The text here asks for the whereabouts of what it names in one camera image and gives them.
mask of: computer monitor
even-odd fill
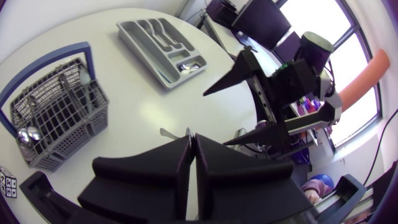
[[[272,50],[292,27],[272,0],[250,0],[232,23],[236,38],[247,45],[247,37]]]
[[[289,62],[294,59],[294,55],[300,48],[301,38],[296,32],[292,32],[281,44],[279,44],[275,49],[274,53],[283,62]]]

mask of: checkered marker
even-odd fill
[[[0,190],[6,197],[17,197],[17,179],[2,166],[0,166]]]

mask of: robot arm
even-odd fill
[[[290,144],[289,136],[336,124],[343,103],[335,91],[334,82],[324,71],[332,52],[333,46],[327,40],[306,32],[295,60],[280,67],[271,77],[266,77],[250,47],[244,49],[232,70],[204,95],[246,80],[256,106],[257,121],[265,121],[266,125],[225,144],[284,146]],[[284,119],[283,109],[305,95],[324,101],[324,105],[305,116]]]

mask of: person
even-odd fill
[[[323,196],[330,193],[333,189],[326,185],[323,181],[318,179],[312,179],[307,181],[301,189],[304,191],[305,196],[314,205],[319,202]],[[345,224],[360,223],[365,220],[370,214],[370,210],[366,210],[360,213],[358,216],[350,218],[345,221]]]
[[[305,196],[313,205],[319,202],[323,196],[327,195],[333,190],[331,187],[323,183],[323,181],[318,179],[307,181],[307,183],[305,183],[301,189],[304,191]]]

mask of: window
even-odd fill
[[[363,71],[371,59],[363,32],[344,0],[279,0],[277,5],[301,36],[314,32],[335,46],[330,61],[340,92]],[[379,116],[378,87],[370,89],[358,102],[346,110],[334,125],[331,138],[340,146],[362,131],[375,116]]]

